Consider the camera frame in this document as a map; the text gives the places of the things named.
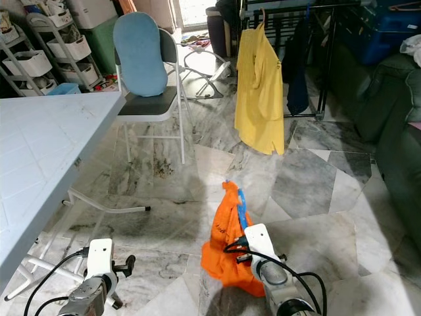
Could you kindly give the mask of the grey green sofa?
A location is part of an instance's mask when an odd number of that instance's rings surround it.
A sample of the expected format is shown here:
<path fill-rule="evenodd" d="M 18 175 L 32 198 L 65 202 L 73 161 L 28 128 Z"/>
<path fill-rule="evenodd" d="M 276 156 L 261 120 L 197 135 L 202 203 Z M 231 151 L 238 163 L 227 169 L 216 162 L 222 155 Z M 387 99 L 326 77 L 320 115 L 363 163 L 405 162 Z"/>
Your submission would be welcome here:
<path fill-rule="evenodd" d="M 375 66 L 355 115 L 360 134 L 376 142 L 375 160 L 412 250 L 421 253 L 421 67 L 406 54 Z"/>

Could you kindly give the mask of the white crumpled cloth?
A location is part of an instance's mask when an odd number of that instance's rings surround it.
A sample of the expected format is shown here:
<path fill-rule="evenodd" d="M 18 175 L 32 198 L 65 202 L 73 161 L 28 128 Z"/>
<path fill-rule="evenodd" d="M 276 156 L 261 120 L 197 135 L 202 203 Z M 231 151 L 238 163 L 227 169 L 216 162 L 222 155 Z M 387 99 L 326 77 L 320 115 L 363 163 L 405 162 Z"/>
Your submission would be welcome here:
<path fill-rule="evenodd" d="M 398 51 L 410 55 L 415 64 L 421 68 L 421 34 L 415 34 L 415 36 L 404 39 Z"/>

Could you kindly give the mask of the green white storage drawers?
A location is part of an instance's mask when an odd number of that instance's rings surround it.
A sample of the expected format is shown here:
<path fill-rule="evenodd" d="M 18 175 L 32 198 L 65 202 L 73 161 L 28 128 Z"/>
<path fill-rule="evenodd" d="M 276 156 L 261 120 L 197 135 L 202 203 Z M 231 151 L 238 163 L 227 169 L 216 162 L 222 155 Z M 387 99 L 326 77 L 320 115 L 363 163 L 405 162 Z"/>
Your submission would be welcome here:
<path fill-rule="evenodd" d="M 118 18 L 111 0 L 65 0 L 76 27 L 86 36 L 94 61 L 103 74 L 116 72 L 113 30 Z"/>

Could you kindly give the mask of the pink plastic clothes hanger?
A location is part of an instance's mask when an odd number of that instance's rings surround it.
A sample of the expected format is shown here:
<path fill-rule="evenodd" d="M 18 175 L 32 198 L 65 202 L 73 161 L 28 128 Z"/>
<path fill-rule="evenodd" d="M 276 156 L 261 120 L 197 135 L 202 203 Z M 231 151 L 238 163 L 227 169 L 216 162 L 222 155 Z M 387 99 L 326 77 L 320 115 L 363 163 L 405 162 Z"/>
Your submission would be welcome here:
<path fill-rule="evenodd" d="M 415 13 L 421 12 L 421 2 L 401 3 L 388 6 L 390 12 L 406 12 Z"/>
<path fill-rule="evenodd" d="M 255 17 L 256 21 L 259 22 L 259 24 L 256 27 L 256 30 L 264 32 L 266 30 L 266 21 L 267 21 L 267 13 L 265 9 L 260 9 L 260 15 L 259 17 Z"/>

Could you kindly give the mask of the orange shirt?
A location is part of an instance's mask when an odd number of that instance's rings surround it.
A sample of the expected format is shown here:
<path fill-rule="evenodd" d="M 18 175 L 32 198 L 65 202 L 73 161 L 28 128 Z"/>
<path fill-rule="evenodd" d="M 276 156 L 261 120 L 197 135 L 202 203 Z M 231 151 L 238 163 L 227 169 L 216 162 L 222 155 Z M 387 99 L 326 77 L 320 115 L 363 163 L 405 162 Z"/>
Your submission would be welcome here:
<path fill-rule="evenodd" d="M 237 286 L 253 297 L 265 296 L 264 285 L 255 278 L 250 264 L 237 264 L 234 255 L 224 253 L 224 247 L 244 235 L 237 218 L 237 198 L 229 184 L 222 183 L 225 196 L 214 214 L 210 240 L 201 248 L 201 266 L 223 286 Z"/>

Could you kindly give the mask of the yellow polo shirt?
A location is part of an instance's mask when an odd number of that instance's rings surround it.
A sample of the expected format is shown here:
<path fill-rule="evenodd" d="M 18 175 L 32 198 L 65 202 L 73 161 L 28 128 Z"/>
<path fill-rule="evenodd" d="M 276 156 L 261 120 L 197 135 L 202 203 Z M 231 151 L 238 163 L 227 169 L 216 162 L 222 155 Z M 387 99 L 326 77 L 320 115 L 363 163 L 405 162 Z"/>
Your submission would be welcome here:
<path fill-rule="evenodd" d="M 265 155 L 285 153 L 282 63 L 265 23 L 241 33 L 234 127 L 241 141 Z"/>

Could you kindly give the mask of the colourful floor clutter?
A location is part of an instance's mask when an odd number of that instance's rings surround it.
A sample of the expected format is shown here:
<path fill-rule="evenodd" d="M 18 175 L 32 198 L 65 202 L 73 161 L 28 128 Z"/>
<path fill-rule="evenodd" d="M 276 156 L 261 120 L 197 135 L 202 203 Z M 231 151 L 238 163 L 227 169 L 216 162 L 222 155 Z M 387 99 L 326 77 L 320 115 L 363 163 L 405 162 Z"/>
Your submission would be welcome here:
<path fill-rule="evenodd" d="M 198 36 L 187 36 L 184 37 L 180 45 L 186 46 L 193 51 L 202 52 L 207 50 L 207 47 L 211 44 L 211 39 L 208 34 L 199 34 Z"/>

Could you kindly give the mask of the black metal drying rack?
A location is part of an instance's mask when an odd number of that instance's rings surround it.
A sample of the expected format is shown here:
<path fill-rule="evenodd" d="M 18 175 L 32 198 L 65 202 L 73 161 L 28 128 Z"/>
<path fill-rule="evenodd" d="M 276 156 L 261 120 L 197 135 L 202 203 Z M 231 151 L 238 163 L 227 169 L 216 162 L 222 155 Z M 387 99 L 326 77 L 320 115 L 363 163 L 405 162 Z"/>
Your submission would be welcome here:
<path fill-rule="evenodd" d="M 304 9 L 307 3 L 312 4 L 310 9 L 310 40 L 308 42 L 307 67 L 315 63 L 325 74 L 334 74 L 347 70 L 340 66 L 334 57 L 337 57 L 337 46 L 343 46 L 358 65 L 354 55 L 343 45 L 339 34 L 339 18 L 343 11 L 361 6 L 367 0 L 239 0 L 239 17 L 243 22 L 243 29 L 255 29 L 259 22 L 260 9 L 267 13 L 265 34 L 270 40 L 274 51 L 282 63 L 285 55 L 286 41 L 291 38 L 300 19 L 304 18 Z M 309 106 L 300 115 L 286 114 L 287 118 L 312 117 L 324 120 L 327 109 L 327 84 L 318 87 L 318 99 L 315 105 Z"/>

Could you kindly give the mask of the navy blue garment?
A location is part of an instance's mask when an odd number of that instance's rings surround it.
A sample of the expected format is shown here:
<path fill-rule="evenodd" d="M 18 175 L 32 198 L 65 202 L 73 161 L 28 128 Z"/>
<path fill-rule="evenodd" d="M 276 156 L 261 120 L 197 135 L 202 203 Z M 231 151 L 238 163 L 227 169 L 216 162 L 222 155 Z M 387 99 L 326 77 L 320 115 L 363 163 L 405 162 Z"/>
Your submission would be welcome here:
<path fill-rule="evenodd" d="M 300 115 L 309 106 L 306 65 L 310 24 L 307 17 L 300 19 L 291 38 L 286 41 L 282 61 L 282 79 L 287 87 L 289 114 Z"/>

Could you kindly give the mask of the blue oval cushion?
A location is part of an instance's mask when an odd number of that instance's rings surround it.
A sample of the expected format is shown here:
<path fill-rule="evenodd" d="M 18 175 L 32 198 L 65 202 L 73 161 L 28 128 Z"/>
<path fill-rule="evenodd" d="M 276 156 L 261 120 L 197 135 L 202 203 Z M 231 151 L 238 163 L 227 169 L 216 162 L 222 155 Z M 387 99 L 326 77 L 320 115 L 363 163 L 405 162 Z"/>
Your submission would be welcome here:
<path fill-rule="evenodd" d="M 163 93 L 168 77 L 159 27 L 153 18 L 143 12 L 126 13 L 115 22 L 113 42 L 124 87 L 141 97 Z"/>

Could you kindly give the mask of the white rolling shelf trolley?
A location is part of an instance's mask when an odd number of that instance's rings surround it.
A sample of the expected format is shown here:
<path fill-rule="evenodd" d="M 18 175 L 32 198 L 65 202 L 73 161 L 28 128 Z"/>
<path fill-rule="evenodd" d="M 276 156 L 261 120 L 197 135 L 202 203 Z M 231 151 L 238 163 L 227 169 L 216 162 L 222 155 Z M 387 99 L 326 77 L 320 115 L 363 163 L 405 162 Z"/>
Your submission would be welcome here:
<path fill-rule="evenodd" d="M 25 21 L 64 82 L 79 84 L 82 92 L 93 92 L 101 84 L 103 76 L 94 63 L 91 48 L 68 9 L 49 16 L 27 13 Z"/>
<path fill-rule="evenodd" d="M 34 82 L 34 77 L 30 76 L 30 73 L 23 67 L 16 55 L 18 52 L 34 52 L 36 50 L 24 31 L 19 29 L 18 25 L 13 24 L 6 32 L 1 32 L 0 50 L 6 55 L 3 61 L 8 59 L 13 65 L 4 66 L 2 72 L 3 78 L 8 81 L 18 96 L 28 96 L 21 88 L 30 91 L 30 94 L 44 96 L 41 88 Z"/>

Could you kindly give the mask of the blue plastic bin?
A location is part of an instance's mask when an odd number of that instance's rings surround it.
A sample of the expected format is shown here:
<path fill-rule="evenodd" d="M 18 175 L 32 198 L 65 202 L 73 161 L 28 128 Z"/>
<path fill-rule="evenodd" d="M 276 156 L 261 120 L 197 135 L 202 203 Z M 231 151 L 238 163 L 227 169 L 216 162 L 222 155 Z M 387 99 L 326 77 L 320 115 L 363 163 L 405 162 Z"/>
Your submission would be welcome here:
<path fill-rule="evenodd" d="M 78 84 L 75 84 L 75 82 L 63 82 L 49 91 L 47 95 L 70 95 L 79 93 L 81 93 L 81 90 Z"/>

